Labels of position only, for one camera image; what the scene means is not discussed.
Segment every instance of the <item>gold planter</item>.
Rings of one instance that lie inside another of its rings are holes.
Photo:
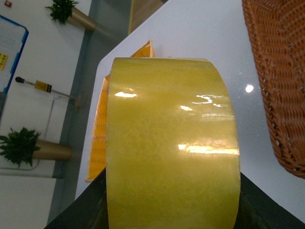
[[[57,143],[38,140],[36,146],[40,150],[33,152],[33,158],[44,160],[68,161],[72,155],[72,148]]]
[[[72,16],[68,17],[67,22],[81,26],[85,30],[89,32],[93,32],[97,26],[97,22],[84,14],[83,12],[79,11],[77,8],[72,8]]]

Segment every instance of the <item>yellow tape roll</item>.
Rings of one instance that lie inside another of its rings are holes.
[[[110,229],[232,229],[235,117],[207,60],[117,58],[107,107]]]

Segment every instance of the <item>green plant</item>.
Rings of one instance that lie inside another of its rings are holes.
[[[47,6],[52,13],[52,20],[58,20],[61,24],[65,24],[68,17],[72,16],[72,8],[78,4],[77,1],[72,0],[53,0],[53,5]]]
[[[35,133],[35,130],[28,130],[23,128],[20,132],[13,131],[8,134],[8,137],[0,135],[0,149],[3,151],[0,155],[4,156],[8,161],[17,164],[20,167],[22,161],[32,163],[32,156],[35,150],[40,150],[40,147],[36,146],[36,141],[40,133]]]

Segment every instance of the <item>yellow tag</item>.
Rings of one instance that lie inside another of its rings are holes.
[[[0,70],[3,71],[8,56],[0,52]]]
[[[52,85],[37,80],[35,88],[50,93],[52,90]]]

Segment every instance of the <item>blue frame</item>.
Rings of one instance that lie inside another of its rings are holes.
[[[23,51],[24,44],[25,44],[25,42],[26,42],[26,40],[27,40],[27,38],[28,38],[29,31],[28,31],[27,28],[25,28],[24,26],[22,26],[22,25],[20,25],[20,24],[18,24],[18,23],[16,23],[16,22],[14,22],[14,21],[12,21],[12,20],[6,18],[6,17],[3,17],[3,16],[0,15],[0,19],[1,19],[1,20],[6,20],[6,21],[12,23],[12,24],[15,25],[15,26],[21,26],[21,27],[23,27],[23,28],[25,29],[25,32],[24,32],[24,35],[23,35],[23,38],[22,38],[22,41],[21,41],[21,42],[22,42],[22,46],[21,46],[21,48],[20,48],[20,51],[17,53],[17,55],[16,55],[16,57],[15,57],[15,60],[14,60],[14,64],[13,64],[11,70],[10,70],[11,76],[10,76],[9,83],[8,83],[7,87],[4,88],[4,90],[3,90],[3,92],[7,94],[7,92],[9,91],[9,88],[10,88],[11,81],[12,81],[12,79],[13,79],[13,77],[14,77],[14,74],[15,74],[15,71],[16,71],[17,64],[18,64],[18,62],[19,62],[21,53],[22,53],[22,51]]]

